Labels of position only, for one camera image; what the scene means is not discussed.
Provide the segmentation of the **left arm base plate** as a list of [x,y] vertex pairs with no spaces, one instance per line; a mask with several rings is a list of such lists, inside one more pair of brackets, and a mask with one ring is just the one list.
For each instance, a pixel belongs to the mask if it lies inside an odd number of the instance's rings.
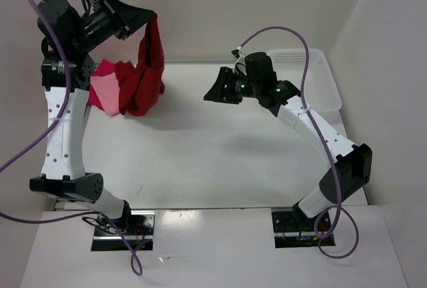
[[[84,222],[94,227],[91,251],[126,251],[127,246],[111,226],[102,217],[83,217]],[[132,249],[136,251],[152,251],[154,242],[155,213],[133,211],[127,229],[121,228],[121,233]]]

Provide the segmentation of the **dark red t shirt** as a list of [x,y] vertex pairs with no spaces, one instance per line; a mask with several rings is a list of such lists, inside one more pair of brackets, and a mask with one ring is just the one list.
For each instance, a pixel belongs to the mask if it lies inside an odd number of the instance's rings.
[[162,80],[164,68],[163,46],[157,17],[154,17],[147,23],[139,43],[137,64],[123,61],[115,64],[121,114],[141,117],[156,105],[165,90]]

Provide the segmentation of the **light pink t shirt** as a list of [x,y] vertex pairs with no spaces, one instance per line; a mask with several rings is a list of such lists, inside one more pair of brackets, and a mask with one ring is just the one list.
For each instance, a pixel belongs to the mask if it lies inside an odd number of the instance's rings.
[[119,113],[119,83],[115,73],[93,77],[91,85],[104,112],[109,116]]

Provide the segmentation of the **magenta t shirt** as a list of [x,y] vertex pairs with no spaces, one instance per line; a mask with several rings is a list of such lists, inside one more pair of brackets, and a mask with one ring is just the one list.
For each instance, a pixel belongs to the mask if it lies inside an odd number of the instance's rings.
[[90,78],[88,105],[109,116],[119,113],[119,84],[115,64],[103,59]]

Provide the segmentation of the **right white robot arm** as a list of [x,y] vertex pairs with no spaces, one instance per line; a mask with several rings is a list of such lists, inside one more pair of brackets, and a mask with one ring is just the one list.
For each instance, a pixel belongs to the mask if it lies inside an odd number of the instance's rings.
[[327,171],[318,186],[292,208],[298,229],[309,229],[321,212],[344,202],[369,182],[371,148],[341,135],[303,101],[302,92],[292,82],[279,80],[271,58],[264,52],[252,53],[233,67],[220,67],[204,96],[205,101],[233,105],[245,98],[256,99],[326,160]]

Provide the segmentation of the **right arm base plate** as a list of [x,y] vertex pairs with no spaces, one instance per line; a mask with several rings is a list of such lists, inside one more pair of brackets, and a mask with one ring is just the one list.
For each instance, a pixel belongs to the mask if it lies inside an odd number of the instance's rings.
[[271,215],[276,249],[318,246],[320,238],[314,232],[315,218],[299,223],[289,207],[272,209]]

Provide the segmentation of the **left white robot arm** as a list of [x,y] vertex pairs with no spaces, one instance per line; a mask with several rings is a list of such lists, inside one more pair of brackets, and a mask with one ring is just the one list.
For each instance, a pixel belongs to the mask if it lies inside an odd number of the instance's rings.
[[48,134],[41,174],[30,180],[30,189],[103,214],[116,233],[126,234],[133,227],[129,203],[112,195],[102,175],[88,173],[83,164],[85,112],[95,67],[90,52],[111,36],[126,40],[155,13],[119,0],[95,0],[83,15],[68,0],[42,0],[36,8],[44,34],[41,74]]

